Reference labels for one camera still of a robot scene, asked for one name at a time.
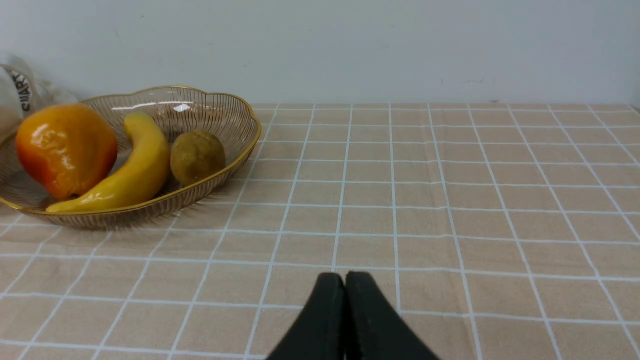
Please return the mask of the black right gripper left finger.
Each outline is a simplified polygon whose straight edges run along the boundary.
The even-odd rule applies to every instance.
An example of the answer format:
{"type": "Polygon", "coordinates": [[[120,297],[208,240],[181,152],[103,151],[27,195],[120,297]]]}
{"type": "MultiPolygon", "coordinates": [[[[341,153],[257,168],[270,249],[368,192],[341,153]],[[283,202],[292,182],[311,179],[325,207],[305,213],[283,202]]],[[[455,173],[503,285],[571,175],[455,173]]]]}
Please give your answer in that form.
{"type": "Polygon", "coordinates": [[[343,360],[345,285],[334,272],[318,274],[297,318],[267,356],[268,360],[343,360]]]}

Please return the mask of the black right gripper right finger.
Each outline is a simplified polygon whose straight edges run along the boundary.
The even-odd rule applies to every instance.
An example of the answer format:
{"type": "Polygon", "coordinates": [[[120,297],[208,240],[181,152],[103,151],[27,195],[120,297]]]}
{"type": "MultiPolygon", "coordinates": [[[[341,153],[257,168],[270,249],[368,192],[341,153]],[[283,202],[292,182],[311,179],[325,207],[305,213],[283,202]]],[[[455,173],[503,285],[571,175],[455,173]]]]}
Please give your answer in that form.
{"type": "Polygon", "coordinates": [[[348,272],[345,290],[347,360],[438,359],[395,311],[370,273],[348,272]]]}

